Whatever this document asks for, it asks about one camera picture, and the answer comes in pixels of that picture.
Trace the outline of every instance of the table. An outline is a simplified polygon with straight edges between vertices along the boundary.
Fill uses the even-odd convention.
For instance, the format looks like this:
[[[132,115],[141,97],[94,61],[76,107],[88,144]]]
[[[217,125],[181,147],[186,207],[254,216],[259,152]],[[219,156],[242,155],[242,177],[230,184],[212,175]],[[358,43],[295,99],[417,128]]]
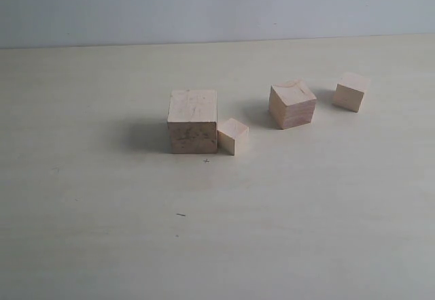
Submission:
[[[1,50],[0,299],[432,300],[434,64],[435,35]],[[277,130],[294,78],[313,122]],[[249,151],[170,154],[185,88]]]

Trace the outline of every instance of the cube top face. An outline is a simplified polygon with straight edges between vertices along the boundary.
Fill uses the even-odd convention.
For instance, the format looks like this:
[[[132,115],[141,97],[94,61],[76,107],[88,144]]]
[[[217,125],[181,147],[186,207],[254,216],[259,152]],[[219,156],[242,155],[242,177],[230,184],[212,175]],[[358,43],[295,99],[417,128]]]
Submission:
[[[216,122],[218,96],[215,90],[174,90],[171,93],[168,123]]]
[[[314,101],[317,99],[302,80],[291,81],[281,85],[273,85],[272,89],[277,93],[285,106],[291,106],[305,101]]]
[[[249,131],[249,127],[243,123],[231,118],[226,122],[219,124],[217,127],[219,132],[225,133],[227,136],[236,139],[238,136],[242,135],[244,132]]]
[[[344,73],[339,85],[365,93],[370,85],[370,79],[355,73]]]

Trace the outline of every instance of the light wood block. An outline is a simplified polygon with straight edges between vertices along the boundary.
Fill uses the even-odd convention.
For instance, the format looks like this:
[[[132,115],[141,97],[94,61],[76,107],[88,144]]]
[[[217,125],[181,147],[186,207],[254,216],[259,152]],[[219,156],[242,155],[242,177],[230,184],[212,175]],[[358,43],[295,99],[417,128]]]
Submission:
[[[337,84],[332,103],[358,112],[369,85],[369,78],[354,73],[345,73]]]
[[[302,80],[271,86],[269,112],[281,129],[310,123],[317,98]]]
[[[231,155],[236,155],[246,149],[249,127],[231,118],[217,127],[219,147]]]
[[[174,90],[168,129],[174,154],[218,151],[218,100],[215,90]]]

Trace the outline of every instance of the wall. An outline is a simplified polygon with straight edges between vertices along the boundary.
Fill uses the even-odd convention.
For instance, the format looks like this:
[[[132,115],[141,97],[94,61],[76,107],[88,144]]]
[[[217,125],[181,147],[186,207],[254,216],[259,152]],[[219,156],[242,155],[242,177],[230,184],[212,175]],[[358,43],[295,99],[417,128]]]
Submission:
[[[435,0],[0,0],[0,48],[435,32]]]

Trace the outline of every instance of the small wooden cube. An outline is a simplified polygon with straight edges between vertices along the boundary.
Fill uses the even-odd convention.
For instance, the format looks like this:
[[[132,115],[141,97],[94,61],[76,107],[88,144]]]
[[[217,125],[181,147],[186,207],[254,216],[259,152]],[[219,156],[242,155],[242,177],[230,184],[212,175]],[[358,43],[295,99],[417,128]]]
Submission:
[[[310,123],[317,98],[302,80],[271,86],[269,112],[281,129]]]
[[[247,145],[249,127],[243,123],[229,119],[217,127],[217,140],[219,147],[222,147],[231,155],[238,154]]]
[[[334,93],[334,105],[358,112],[367,91],[370,79],[354,73],[345,73]]]
[[[174,90],[168,129],[174,154],[218,151],[218,101],[215,90]]]

